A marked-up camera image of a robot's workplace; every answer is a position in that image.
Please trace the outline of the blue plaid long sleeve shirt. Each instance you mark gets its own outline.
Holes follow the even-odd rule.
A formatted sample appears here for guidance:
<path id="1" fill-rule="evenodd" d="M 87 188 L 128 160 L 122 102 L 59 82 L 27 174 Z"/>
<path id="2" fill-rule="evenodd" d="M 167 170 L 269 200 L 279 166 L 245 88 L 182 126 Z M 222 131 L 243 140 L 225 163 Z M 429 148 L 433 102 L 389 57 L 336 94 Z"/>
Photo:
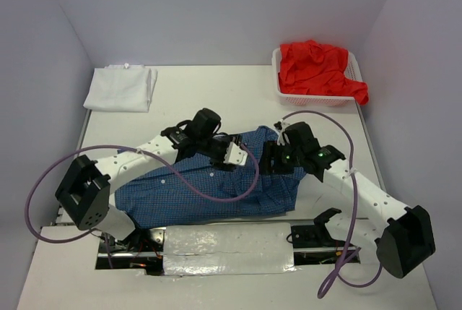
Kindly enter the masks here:
<path id="1" fill-rule="evenodd" d="M 255 188 L 237 200 L 254 183 L 255 168 L 218 171 L 203 155 L 163 167 L 134 179 L 115 193 L 116 207 L 143 229 L 204 223 L 245 216 L 271 216 L 295 209 L 298 186 L 305 172 L 260 176 Z"/>

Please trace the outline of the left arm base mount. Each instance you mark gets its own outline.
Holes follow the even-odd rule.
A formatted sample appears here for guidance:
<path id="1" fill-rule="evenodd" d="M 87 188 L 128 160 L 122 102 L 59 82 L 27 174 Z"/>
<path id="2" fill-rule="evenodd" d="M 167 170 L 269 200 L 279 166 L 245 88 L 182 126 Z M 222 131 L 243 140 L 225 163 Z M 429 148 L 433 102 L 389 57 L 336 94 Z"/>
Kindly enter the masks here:
<path id="1" fill-rule="evenodd" d="M 105 233 L 99 238 L 96 270 L 141 270 L 147 275 L 164 275 L 163 250 L 166 227 L 145 230 L 126 241 Z"/>

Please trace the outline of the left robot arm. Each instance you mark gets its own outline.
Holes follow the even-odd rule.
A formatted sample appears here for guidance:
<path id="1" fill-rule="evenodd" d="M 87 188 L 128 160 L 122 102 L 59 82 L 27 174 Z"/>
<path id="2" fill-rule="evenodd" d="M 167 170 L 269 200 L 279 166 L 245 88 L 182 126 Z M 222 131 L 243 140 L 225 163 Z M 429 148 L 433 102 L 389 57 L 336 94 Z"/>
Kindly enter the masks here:
<path id="1" fill-rule="evenodd" d="M 247 152 L 239 134 L 220 134 L 221 118 L 202 108 L 191 120 L 168 127 L 134 151 L 91 160 L 76 157 L 69 166 L 56 198 L 81 231 L 107 233 L 125 251 L 141 243 L 141 226 L 128 213 L 110 204 L 110 196 L 130 181 L 196 154 L 212 165 L 232 171 L 245 165 Z"/>

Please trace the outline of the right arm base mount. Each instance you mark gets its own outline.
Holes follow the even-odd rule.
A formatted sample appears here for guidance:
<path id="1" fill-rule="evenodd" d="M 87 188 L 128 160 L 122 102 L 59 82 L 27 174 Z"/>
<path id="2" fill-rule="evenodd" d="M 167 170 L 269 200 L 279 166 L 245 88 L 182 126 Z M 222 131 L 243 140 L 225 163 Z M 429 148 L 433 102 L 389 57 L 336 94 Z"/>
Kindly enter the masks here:
<path id="1" fill-rule="evenodd" d="M 334 239 L 327 230 L 341 210 L 330 208 L 319 214 L 312 223 L 292 225 L 286 241 L 292 246 L 295 266 L 335 264 L 344 249 L 344 241 Z"/>

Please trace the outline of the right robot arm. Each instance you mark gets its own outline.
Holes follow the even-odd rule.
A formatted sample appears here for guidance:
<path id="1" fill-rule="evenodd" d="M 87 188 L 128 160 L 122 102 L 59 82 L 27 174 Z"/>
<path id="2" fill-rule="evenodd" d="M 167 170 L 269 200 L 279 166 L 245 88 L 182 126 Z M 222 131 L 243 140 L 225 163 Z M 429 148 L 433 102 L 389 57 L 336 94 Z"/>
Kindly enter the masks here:
<path id="1" fill-rule="evenodd" d="M 332 145 L 320 146 L 305 122 L 275 125 L 276 141 L 265 142 L 260 160 L 263 175 L 291 174 L 302 169 L 346 199 L 357 201 L 362 222 L 340 209 L 329 208 L 314 219 L 314 238 L 323 246 L 335 240 L 375 253 L 384 269 L 399 279 L 407 276 L 436 251 L 430 214 L 393 198 L 353 169 Z"/>

